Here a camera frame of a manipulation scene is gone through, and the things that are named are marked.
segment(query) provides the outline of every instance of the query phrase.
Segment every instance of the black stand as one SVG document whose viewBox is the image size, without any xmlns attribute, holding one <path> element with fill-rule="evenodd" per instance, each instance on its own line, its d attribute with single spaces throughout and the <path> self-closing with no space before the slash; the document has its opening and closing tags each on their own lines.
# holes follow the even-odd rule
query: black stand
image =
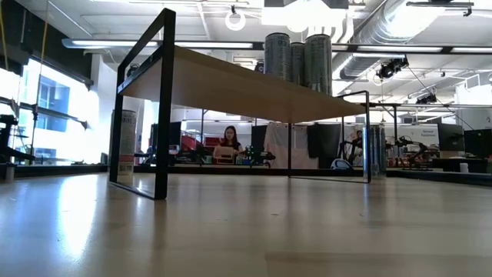
<svg viewBox="0 0 492 277">
<path fill-rule="evenodd" d="M 130 65 L 131 61 L 137 57 L 138 53 L 154 38 L 154 36 L 164 27 L 164 37 L 160 47 L 152 54 L 153 58 L 148 59 L 147 64 L 142 64 L 132 75 L 125 80 L 125 70 Z M 172 79 L 175 62 L 175 27 L 176 13 L 165 8 L 158 17 L 148 27 L 147 31 L 140 37 L 137 43 L 130 50 L 123 62 L 118 66 L 117 92 L 115 102 L 115 114 L 113 119 L 113 136 L 111 147 L 111 164 L 109 168 L 109 182 L 117 185 L 120 188 L 127 189 L 149 197 L 151 199 L 165 199 L 168 191 L 168 150 L 169 150 L 169 123 L 171 119 L 171 96 L 172 96 Z M 123 95 L 121 91 L 124 89 L 121 85 L 128 85 L 132 80 L 135 80 L 139 74 L 153 65 L 154 62 L 162 58 L 161 69 L 161 88 L 159 101 L 159 116 L 158 116 L 158 145 L 155 173 L 155 193 L 149 195 L 132 187 L 118 183 L 118 160 L 120 152 L 121 138 L 121 116 L 123 112 Z"/>
</svg>

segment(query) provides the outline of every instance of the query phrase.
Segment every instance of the exposed ductwork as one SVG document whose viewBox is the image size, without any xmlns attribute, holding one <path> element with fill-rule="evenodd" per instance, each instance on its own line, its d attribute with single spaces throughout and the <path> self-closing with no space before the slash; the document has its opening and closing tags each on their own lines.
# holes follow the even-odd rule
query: exposed ductwork
<svg viewBox="0 0 492 277">
<path fill-rule="evenodd" d="M 409 1 L 387 0 L 353 37 L 352 43 L 405 44 L 425 30 L 443 11 L 442 8 L 407 7 Z M 359 78 L 379 60 L 352 54 L 337 55 L 332 63 L 333 78 Z"/>
</svg>

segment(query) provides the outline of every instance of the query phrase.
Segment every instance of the person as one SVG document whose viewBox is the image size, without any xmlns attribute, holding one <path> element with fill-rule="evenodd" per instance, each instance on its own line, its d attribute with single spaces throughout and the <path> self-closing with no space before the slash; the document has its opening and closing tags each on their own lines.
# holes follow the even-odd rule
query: person
<svg viewBox="0 0 492 277">
<path fill-rule="evenodd" d="M 234 156 L 239 155 L 243 152 L 243 147 L 241 143 L 238 142 L 238 134 L 234 126 L 228 126 L 224 130 L 224 138 L 220 145 L 217 145 L 214 149 L 214 157 L 220 152 L 220 148 L 232 148 L 232 153 Z"/>
</svg>

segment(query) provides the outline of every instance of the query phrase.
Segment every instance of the bright light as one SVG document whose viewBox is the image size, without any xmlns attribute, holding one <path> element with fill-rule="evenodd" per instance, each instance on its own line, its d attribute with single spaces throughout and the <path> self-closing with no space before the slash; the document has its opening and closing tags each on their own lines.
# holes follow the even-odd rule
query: bright light
<svg viewBox="0 0 492 277">
<path fill-rule="evenodd" d="M 170 4 L 170 5 L 196 5 L 197 3 L 201 3 L 202 5 L 220 5 L 220 6 L 229 6 L 231 4 L 236 5 L 237 7 L 248 7 L 249 2 L 245 1 L 201 1 L 201 0 L 91 0 L 93 2 L 115 2 L 115 3 L 131 3 L 131 4 Z"/>
<path fill-rule="evenodd" d="M 414 47 L 414 46 L 386 46 L 386 45 L 366 45 L 366 46 L 359 46 L 357 50 L 361 51 L 373 51 L 373 52 L 400 52 L 400 53 L 407 53 L 407 52 L 441 52 L 442 47 L 428 47 L 428 46 L 423 46 L 423 47 Z"/>
<path fill-rule="evenodd" d="M 253 49 L 252 43 L 247 42 L 176 42 L 175 45 L 184 48 L 249 48 Z"/>
<path fill-rule="evenodd" d="M 385 54 L 385 53 L 354 53 L 358 58 L 405 58 L 405 54 Z"/>
<path fill-rule="evenodd" d="M 331 29 L 341 22 L 346 14 L 347 10 L 331 9 L 321 0 L 297 0 L 284 7 L 263 8 L 261 24 L 287 26 L 292 32 L 302 32 L 308 26 Z"/>
<path fill-rule="evenodd" d="M 492 47 L 489 48 L 473 48 L 473 47 L 455 47 L 453 50 L 451 50 L 452 53 L 458 52 L 458 53 L 479 53 L 479 52 L 485 52 L 485 53 L 492 53 Z"/>
<path fill-rule="evenodd" d="M 239 21 L 236 23 L 231 22 L 231 16 L 233 13 L 229 11 L 225 16 L 225 25 L 232 31 L 240 31 L 246 26 L 246 16 L 241 11 L 236 11 L 236 15 L 239 15 Z"/>
<path fill-rule="evenodd" d="M 104 40 L 69 40 L 73 45 L 78 47 L 68 48 L 111 48 L 111 47 L 133 47 L 136 41 L 104 41 Z M 175 42 L 175 45 L 184 48 L 235 48 L 235 49 L 253 49 L 253 44 L 249 42 Z M 145 47 L 156 48 L 158 42 L 149 42 Z"/>
<path fill-rule="evenodd" d="M 74 40 L 74 45 L 80 46 L 100 46 L 100 47 L 133 47 L 136 41 L 101 41 L 101 40 Z M 149 42 L 145 47 L 157 47 L 157 42 Z"/>
<path fill-rule="evenodd" d="M 336 52 L 336 51 L 347 51 L 348 46 L 347 45 L 332 45 L 331 46 L 331 51 Z"/>
</svg>

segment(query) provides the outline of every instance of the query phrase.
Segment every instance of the white wall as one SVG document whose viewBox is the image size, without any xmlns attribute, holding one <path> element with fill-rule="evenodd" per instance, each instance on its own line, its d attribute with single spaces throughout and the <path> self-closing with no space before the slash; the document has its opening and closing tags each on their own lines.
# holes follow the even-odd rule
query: white wall
<svg viewBox="0 0 492 277">
<path fill-rule="evenodd" d="M 482 85 L 466 89 L 465 85 L 459 85 L 456 87 L 455 100 L 457 104 L 492 105 L 492 87 Z M 456 122 L 464 130 L 471 130 L 470 126 L 476 130 L 492 128 L 492 108 L 463 108 L 457 111 L 457 115 L 461 119 L 457 118 Z"/>
<path fill-rule="evenodd" d="M 116 71 L 107 66 L 101 55 L 92 56 L 91 79 L 94 85 L 91 92 L 98 99 L 95 107 L 97 118 L 89 121 L 88 141 L 93 145 L 91 159 L 99 160 L 101 152 L 109 153 L 111 114 L 115 108 Z"/>
</svg>

